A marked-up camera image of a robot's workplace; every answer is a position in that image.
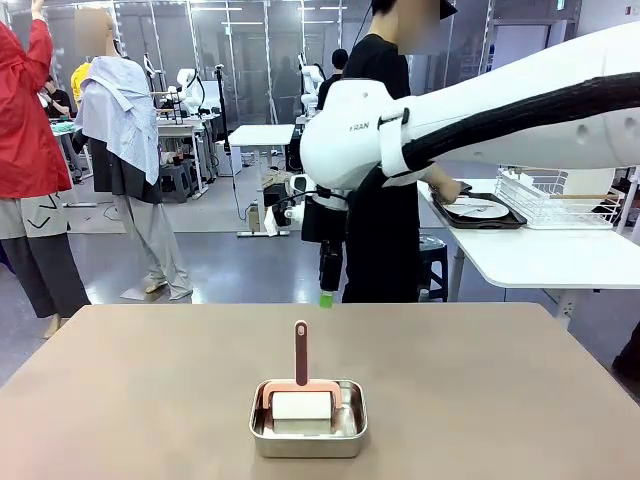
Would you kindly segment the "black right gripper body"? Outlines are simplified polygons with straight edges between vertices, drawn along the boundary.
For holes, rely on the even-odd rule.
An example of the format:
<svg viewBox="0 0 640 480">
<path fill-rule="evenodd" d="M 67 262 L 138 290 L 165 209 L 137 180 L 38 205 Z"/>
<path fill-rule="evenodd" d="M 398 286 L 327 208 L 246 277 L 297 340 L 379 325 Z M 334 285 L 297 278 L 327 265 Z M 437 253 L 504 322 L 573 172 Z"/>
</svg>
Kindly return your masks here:
<svg viewBox="0 0 640 480">
<path fill-rule="evenodd" d="M 342 243 L 346 238 L 347 210 L 335 210 L 320 204 L 313 196 L 304 201 L 301 239 L 305 242 Z"/>
</svg>

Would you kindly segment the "person's right hand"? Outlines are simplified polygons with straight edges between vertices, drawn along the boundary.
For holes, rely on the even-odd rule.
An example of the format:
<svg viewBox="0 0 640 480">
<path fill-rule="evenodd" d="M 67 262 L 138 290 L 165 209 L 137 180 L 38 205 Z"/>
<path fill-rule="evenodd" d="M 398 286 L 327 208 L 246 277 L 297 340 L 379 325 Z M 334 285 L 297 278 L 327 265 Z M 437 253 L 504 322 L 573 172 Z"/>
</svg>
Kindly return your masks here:
<svg viewBox="0 0 640 480">
<path fill-rule="evenodd" d="M 445 178 L 429 184 L 433 197 L 441 204 L 453 204 L 461 193 L 461 184 L 452 178 Z"/>
</svg>

